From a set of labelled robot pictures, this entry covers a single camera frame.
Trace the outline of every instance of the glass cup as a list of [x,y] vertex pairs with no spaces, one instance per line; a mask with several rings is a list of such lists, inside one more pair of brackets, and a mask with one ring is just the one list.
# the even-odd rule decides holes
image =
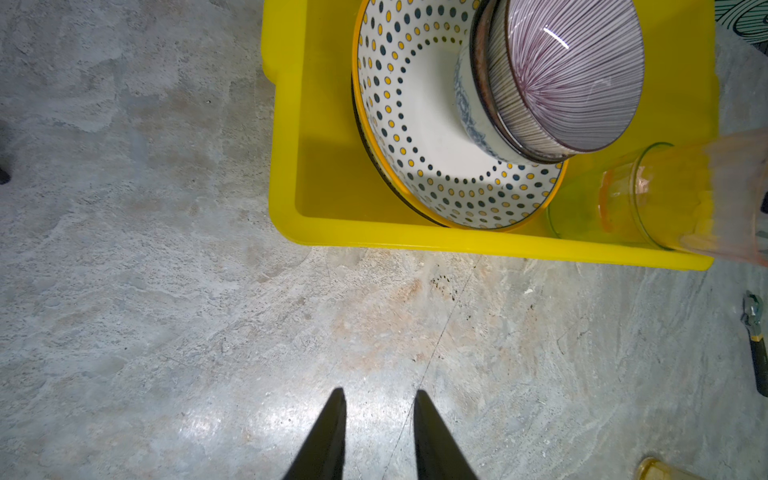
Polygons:
[[704,480],[690,472],[667,465],[653,457],[648,457],[637,467],[634,480]]
[[655,144],[565,181],[548,209],[560,238],[701,253],[768,266],[768,129]]

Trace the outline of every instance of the yellow plastic tub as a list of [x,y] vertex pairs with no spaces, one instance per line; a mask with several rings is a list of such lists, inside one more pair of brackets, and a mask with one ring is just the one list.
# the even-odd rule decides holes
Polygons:
[[[717,135],[711,2],[643,0],[636,6],[646,70],[635,119],[609,148],[572,159],[564,182],[658,141],[682,144]],[[443,228],[419,216],[382,180],[358,135],[350,52],[359,7],[358,0],[266,0],[264,5],[263,70],[276,85],[270,216],[288,239],[306,245],[709,268],[709,257],[560,240],[543,214],[509,233]]]

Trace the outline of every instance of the polka dot bowl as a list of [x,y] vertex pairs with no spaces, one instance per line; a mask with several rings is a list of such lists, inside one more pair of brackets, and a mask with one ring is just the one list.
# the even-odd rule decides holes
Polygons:
[[508,230],[543,210],[565,163],[512,164],[465,133],[454,70],[479,0],[366,0],[353,44],[353,96],[370,157],[422,216]]

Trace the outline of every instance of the concrete floor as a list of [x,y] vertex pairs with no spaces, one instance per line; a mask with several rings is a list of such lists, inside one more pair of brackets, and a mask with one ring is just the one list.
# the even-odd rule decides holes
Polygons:
[[[279,478],[335,386],[347,478],[415,478],[419,387],[480,478],[768,477],[768,270],[291,244],[260,2],[0,8],[3,478]],[[768,58],[718,35],[722,130],[768,125]]]

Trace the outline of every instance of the tool handle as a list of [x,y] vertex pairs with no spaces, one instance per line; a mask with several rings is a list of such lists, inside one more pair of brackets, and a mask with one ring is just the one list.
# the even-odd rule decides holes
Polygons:
[[750,347],[752,347],[752,364],[755,367],[757,391],[760,395],[768,397],[768,355],[763,336],[761,335],[757,342],[750,338]]

